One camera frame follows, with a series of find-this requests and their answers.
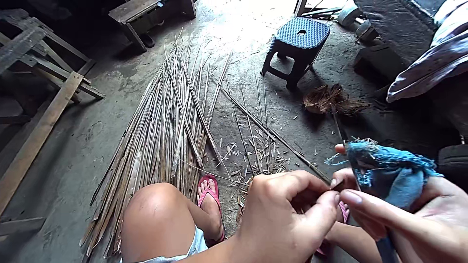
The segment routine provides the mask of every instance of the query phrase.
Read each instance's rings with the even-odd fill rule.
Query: debris
[[[299,149],[301,149],[301,150],[302,150],[302,147],[301,147],[301,146],[299,146],[299,144],[297,144],[297,142],[294,142],[294,144],[295,144],[297,147],[299,147]]]
[[[327,113],[331,111],[330,103],[336,107],[336,112],[352,115],[370,106],[362,100],[350,99],[343,92],[340,84],[335,84],[331,88],[323,85],[313,89],[304,97],[304,106],[312,113]]]

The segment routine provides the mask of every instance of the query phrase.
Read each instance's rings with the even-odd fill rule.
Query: foot
[[[203,183],[198,187],[197,202],[200,199],[200,196],[202,195],[202,193],[207,188],[210,188],[215,194],[219,196],[219,193],[216,192],[216,189],[214,187],[213,179],[209,179],[208,181],[203,180]],[[219,213],[218,203],[216,202],[216,200],[214,200],[213,196],[211,196],[211,194],[208,193],[203,199],[203,202],[200,207],[212,219],[213,229],[217,229],[217,231],[215,231],[216,233],[215,235],[213,236],[207,235],[206,238],[209,240],[212,240],[213,242],[219,241],[221,236],[223,235],[224,229],[223,229],[223,223],[221,221],[221,214]]]
[[[344,207],[346,208],[346,212],[349,213],[348,205],[344,204]],[[339,223],[344,224],[345,222],[344,222],[344,217],[343,217],[343,211],[341,211],[341,207],[339,205],[336,208],[336,212],[337,212],[336,213],[336,221],[339,222]],[[326,241],[332,242],[332,240],[334,239],[336,231],[337,231],[335,225],[330,229],[330,231],[325,236]]]

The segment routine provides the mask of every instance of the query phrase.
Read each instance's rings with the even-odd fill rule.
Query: white patterned cloth
[[[390,85],[387,101],[421,95],[444,78],[468,71],[468,0],[447,0],[434,16],[440,26],[430,49]]]

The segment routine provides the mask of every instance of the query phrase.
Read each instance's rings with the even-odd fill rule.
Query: fingernail
[[[362,203],[362,198],[349,190],[341,192],[341,198],[346,199],[347,204],[358,205]]]

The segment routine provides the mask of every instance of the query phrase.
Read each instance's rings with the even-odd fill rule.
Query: toe
[[[216,192],[216,189],[214,187],[213,179],[208,180],[208,186],[211,188],[211,190],[213,190],[213,192]]]

